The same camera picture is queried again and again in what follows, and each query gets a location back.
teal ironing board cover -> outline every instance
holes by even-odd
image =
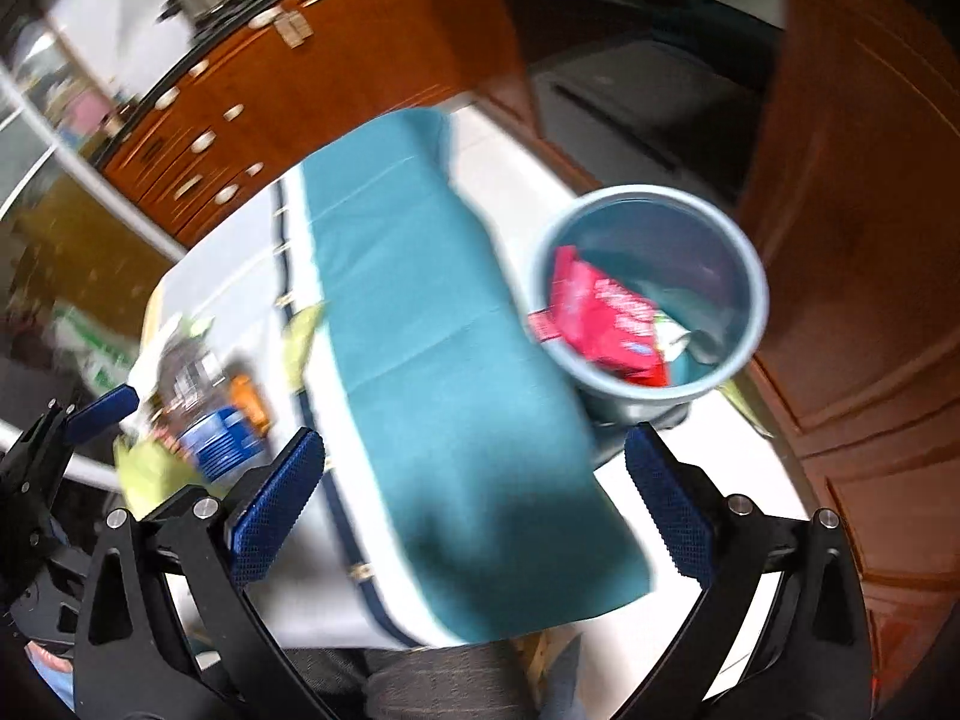
[[[448,184],[449,143],[445,114],[404,110],[302,170],[336,367],[392,528],[435,617],[480,642],[606,613],[650,578],[593,478],[575,394]]]

blue gripper pad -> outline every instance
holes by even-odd
[[[324,459],[323,440],[316,432],[301,428],[267,469],[248,471],[230,492],[229,498],[236,491],[248,490],[227,519],[230,574],[238,587],[267,575],[287,533],[320,483]],[[262,484],[256,485],[264,476]]]
[[[649,425],[627,433],[627,473],[680,574],[706,589],[713,579],[713,528],[683,488],[683,466]]]
[[[136,390],[121,384],[101,395],[89,406],[70,415],[66,420],[64,438],[71,445],[86,443],[117,422],[130,416],[140,406]]]

wooden cabinet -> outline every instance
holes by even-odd
[[[464,90],[436,6],[281,0],[251,14],[142,119],[104,175],[194,245],[317,148]]]
[[[902,0],[789,0],[740,221],[752,373],[850,528],[889,697],[960,598],[960,61]]]
[[[479,103],[527,139],[539,134],[530,83],[504,0],[433,0],[446,40]]]

white tiled floor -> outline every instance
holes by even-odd
[[[574,194],[475,108],[461,108],[452,118],[453,184],[486,221],[517,303],[525,309],[533,253]],[[749,495],[767,514],[806,517],[773,448],[718,392],[695,402],[688,420],[662,437],[679,460],[707,471],[724,495]],[[565,626],[552,637],[551,649],[559,650],[573,635],[583,634],[579,695],[590,720],[606,720],[659,659],[700,589],[675,570],[623,456],[596,477],[637,535],[654,576],[650,594],[613,613]],[[776,575],[765,576],[711,693],[736,684],[775,590]]]

gray trash can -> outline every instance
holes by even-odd
[[[741,229],[707,201],[652,185],[581,197],[536,252],[533,311],[549,306],[554,256],[562,245],[574,245],[584,260],[694,331],[688,350],[669,365],[670,386],[628,384],[591,365],[562,338],[546,341],[594,419],[655,421],[730,379],[757,349],[768,308],[763,266]]]

